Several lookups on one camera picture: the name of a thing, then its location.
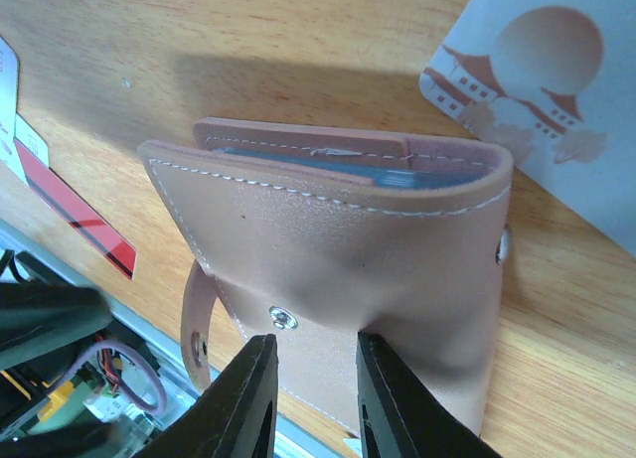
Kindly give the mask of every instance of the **beige wallet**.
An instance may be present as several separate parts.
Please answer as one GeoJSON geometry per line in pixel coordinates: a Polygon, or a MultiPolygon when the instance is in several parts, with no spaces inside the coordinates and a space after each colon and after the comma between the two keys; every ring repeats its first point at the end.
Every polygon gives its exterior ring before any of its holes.
{"type": "Polygon", "coordinates": [[[507,247],[509,152],[220,118],[198,122],[194,136],[197,149],[151,140],[139,154],[196,257],[181,323],[195,386],[210,384],[219,297],[246,339],[276,334],[281,387],[354,433],[360,330],[381,334],[479,433],[507,247]],[[360,171],[422,180],[387,186],[360,171]]]}

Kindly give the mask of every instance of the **wood surface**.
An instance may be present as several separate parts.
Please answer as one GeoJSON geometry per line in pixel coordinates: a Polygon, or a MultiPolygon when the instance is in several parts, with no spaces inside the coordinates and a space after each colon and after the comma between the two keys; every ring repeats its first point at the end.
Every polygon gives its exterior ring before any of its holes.
{"type": "MultiPolygon", "coordinates": [[[[51,165],[137,248],[128,281],[0,165],[0,215],[179,337],[192,254],[138,161],[213,115],[467,136],[418,75],[468,0],[0,0],[20,112],[51,165]]],[[[517,173],[483,438],[504,456],[636,456],[636,261],[517,173]]],[[[211,363],[241,339],[217,307],[211,363]]],[[[350,456],[297,400],[280,411],[350,456]]]]}

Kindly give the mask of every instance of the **leather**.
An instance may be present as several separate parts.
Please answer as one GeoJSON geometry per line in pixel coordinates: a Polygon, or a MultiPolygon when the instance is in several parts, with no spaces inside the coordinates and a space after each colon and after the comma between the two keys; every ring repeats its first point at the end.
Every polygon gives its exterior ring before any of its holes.
{"type": "Polygon", "coordinates": [[[193,383],[219,297],[247,339],[274,333],[283,389],[358,432],[357,332],[381,334],[435,397],[479,433],[495,350],[513,160],[458,138],[207,118],[199,148],[139,147],[195,254],[182,317],[193,383]],[[478,176],[436,190],[213,151],[478,176]],[[298,321],[279,331],[282,307],[298,321]]]}

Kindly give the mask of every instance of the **purple cable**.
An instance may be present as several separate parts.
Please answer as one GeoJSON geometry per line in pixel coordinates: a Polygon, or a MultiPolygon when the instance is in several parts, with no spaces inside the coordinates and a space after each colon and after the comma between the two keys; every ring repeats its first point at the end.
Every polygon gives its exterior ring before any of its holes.
{"type": "Polygon", "coordinates": [[[48,393],[53,393],[60,385],[65,382],[68,382],[72,379],[77,371],[83,366],[88,359],[95,355],[95,353],[99,351],[103,351],[104,349],[112,349],[113,351],[117,351],[119,354],[123,354],[129,360],[131,360],[134,364],[139,367],[144,374],[150,380],[152,384],[152,388],[154,389],[155,396],[157,398],[157,404],[151,405],[145,402],[141,397],[139,397],[126,382],[123,380],[119,381],[119,387],[124,395],[126,395],[131,402],[137,405],[143,411],[147,411],[151,415],[158,415],[166,408],[166,404],[168,402],[168,396],[166,395],[166,390],[163,387],[163,384],[159,380],[159,376],[155,373],[155,371],[150,367],[150,365],[146,362],[146,360],[141,357],[141,355],[135,351],[134,349],[126,346],[117,341],[113,341],[112,339],[106,339],[105,341],[96,342],[88,349],[83,351],[78,359],[73,363],[73,365],[49,388],[48,393]]]}

